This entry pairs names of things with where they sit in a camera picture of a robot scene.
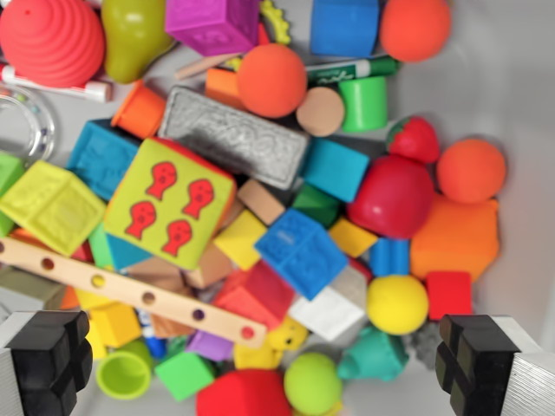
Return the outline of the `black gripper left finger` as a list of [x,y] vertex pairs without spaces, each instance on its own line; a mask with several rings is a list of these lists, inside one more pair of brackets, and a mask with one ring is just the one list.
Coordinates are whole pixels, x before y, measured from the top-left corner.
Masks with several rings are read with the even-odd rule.
[[1,414],[70,415],[88,384],[92,347],[82,311],[23,311],[1,324]]

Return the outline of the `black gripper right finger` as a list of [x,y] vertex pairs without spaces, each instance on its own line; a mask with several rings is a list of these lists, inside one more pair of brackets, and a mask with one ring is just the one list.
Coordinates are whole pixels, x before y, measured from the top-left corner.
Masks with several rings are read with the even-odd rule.
[[444,315],[435,373],[457,415],[553,415],[554,353],[509,315]]

